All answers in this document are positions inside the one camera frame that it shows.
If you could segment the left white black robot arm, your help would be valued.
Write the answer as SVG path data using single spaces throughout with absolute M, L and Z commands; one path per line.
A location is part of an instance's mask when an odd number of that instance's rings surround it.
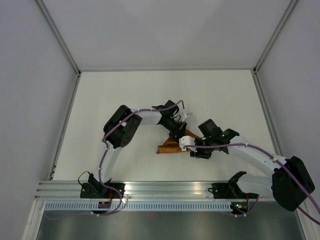
M 161 125 L 169 131 L 169 136 L 179 141 L 185 135 L 187 123 L 176 120 L 179 112 L 178 104 L 168 100 L 164 105 L 152 106 L 145 109 L 131 109 L 121 105 L 103 127 L 104 136 L 102 142 L 105 150 L 98 167 L 89 174 L 83 193 L 104 198 L 109 193 L 108 182 L 112 179 L 112 173 L 116 161 L 123 150 L 134 138 L 139 127 L 145 125 Z

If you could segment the orange-brown cloth napkin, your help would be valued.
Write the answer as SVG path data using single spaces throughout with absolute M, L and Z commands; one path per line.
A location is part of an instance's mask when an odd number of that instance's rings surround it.
M 193 139 L 199 138 L 196 134 L 191 132 L 190 130 L 186 129 L 184 136 L 189 136 Z M 183 151 L 180 148 L 180 138 L 176 141 L 172 137 L 169 137 L 162 145 L 158 145 L 156 154 L 175 154 L 175 153 L 182 153 L 182 152 L 190 152 L 188 148 L 186 151 Z

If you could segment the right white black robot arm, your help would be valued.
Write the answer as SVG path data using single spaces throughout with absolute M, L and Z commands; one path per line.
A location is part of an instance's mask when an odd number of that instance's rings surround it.
M 179 141 L 183 151 L 194 158 L 209 159 L 217 150 L 242 159 L 263 173 L 262 176 L 240 171 L 228 181 L 228 192 L 235 198 L 256 194 L 273 198 L 287 211 L 295 211 L 306 199 L 311 199 L 315 185 L 303 161 L 272 154 L 250 143 L 233 129 L 221 130 L 212 119 L 198 127 L 202 138 L 184 136 Z

